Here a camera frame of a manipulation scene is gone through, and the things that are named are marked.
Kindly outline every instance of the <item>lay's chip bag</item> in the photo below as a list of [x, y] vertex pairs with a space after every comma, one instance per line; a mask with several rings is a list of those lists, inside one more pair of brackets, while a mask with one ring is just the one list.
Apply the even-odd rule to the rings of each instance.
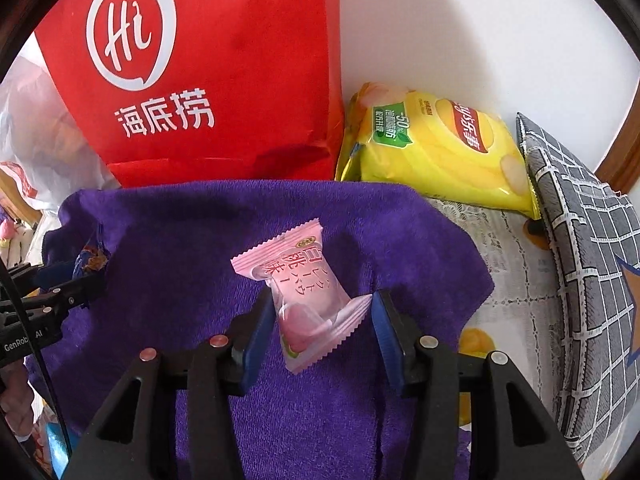
[[407, 88], [368, 83], [353, 97], [336, 180], [406, 184], [540, 218], [522, 155], [500, 119]]

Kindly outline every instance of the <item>red paper bag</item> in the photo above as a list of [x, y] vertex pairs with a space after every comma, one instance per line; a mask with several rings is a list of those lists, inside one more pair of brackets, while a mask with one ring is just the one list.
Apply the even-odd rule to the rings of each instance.
[[338, 22], [338, 0], [60, 0], [36, 37], [123, 186], [331, 179]]

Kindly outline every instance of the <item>pink candy wrapper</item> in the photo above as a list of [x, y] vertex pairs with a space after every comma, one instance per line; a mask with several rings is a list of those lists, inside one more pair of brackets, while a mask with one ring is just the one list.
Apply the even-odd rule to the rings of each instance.
[[347, 295], [322, 254], [322, 226], [311, 220], [231, 260], [236, 273], [264, 280], [278, 314], [287, 369], [297, 374], [342, 343], [362, 322], [372, 296]]

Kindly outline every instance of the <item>silver screw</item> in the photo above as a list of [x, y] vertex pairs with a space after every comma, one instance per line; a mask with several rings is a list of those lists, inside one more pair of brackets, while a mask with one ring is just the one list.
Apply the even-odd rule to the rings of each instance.
[[213, 348], [223, 348], [229, 344], [229, 338], [224, 334], [218, 334], [209, 339], [209, 344]]
[[502, 352], [494, 352], [491, 354], [491, 361], [493, 361], [497, 365], [505, 365], [509, 362], [509, 358], [507, 357], [507, 354], [503, 354]]
[[145, 348], [142, 352], [140, 352], [140, 360], [144, 361], [145, 363], [148, 361], [153, 361], [157, 355], [158, 352], [156, 352], [155, 348]]
[[438, 340], [432, 335], [423, 335], [420, 338], [420, 346], [423, 348], [436, 348], [438, 346]]

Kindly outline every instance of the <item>checkered cushion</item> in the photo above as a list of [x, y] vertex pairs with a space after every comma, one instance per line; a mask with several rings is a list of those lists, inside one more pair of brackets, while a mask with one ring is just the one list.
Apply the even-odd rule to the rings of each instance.
[[518, 136], [537, 183], [562, 301], [558, 425], [577, 460], [596, 450], [638, 398], [627, 366], [634, 301], [616, 257], [638, 268], [640, 223], [629, 198], [519, 114]]

